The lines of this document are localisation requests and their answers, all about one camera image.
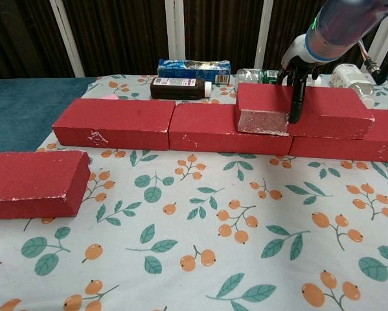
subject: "red foam block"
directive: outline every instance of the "red foam block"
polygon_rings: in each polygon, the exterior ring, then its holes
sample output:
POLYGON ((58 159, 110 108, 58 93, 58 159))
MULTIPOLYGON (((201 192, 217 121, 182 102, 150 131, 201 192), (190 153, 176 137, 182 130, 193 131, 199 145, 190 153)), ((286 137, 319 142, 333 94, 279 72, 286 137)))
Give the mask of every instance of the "red foam block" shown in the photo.
POLYGON ((360 140, 294 137, 290 155, 388 162, 388 110, 371 110, 375 117, 360 140))
POLYGON ((243 84, 238 88, 238 130, 275 135, 361 139, 373 117, 352 89, 307 87, 297 124, 288 125, 292 87, 243 84))
POLYGON ((170 149, 250 154, 287 154, 291 137, 240 133, 235 106, 179 104, 169 128, 170 149))
POLYGON ((0 218, 77 215, 89 163, 81 151, 0 153, 0 218))
POLYGON ((168 150, 175 102, 78 98, 52 126, 65 146, 168 150))

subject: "white plastic bottle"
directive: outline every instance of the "white plastic bottle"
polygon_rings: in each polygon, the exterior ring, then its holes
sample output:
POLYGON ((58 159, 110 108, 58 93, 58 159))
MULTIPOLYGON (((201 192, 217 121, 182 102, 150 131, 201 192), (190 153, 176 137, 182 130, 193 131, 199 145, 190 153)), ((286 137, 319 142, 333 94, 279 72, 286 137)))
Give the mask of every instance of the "white plastic bottle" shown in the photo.
POLYGON ((367 108, 374 106, 374 87, 363 73, 352 63, 337 65, 332 73, 332 85, 354 89, 367 108))

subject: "floral tablecloth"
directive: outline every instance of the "floral tablecloth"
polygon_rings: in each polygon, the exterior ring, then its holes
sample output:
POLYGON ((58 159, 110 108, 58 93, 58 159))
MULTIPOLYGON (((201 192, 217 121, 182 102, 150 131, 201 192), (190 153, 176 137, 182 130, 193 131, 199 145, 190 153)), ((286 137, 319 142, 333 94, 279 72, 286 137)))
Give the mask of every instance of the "floral tablecloth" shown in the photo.
MULTIPOLYGON (((83 97, 149 99, 150 81, 83 97)), ((388 109, 388 83, 374 98, 388 109)), ((72 149, 51 133, 38 151, 72 149)), ((388 311, 388 163, 79 149, 77 217, 0 220, 0 310, 388 311)))

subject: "brown bottle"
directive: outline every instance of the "brown bottle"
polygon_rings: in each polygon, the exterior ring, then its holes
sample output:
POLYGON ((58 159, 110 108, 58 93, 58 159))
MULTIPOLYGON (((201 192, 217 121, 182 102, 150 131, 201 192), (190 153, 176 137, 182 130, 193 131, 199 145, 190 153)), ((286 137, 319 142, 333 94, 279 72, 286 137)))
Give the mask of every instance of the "brown bottle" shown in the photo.
POLYGON ((160 99, 200 99, 211 97, 211 82, 202 79, 154 78, 150 84, 152 98, 160 99))

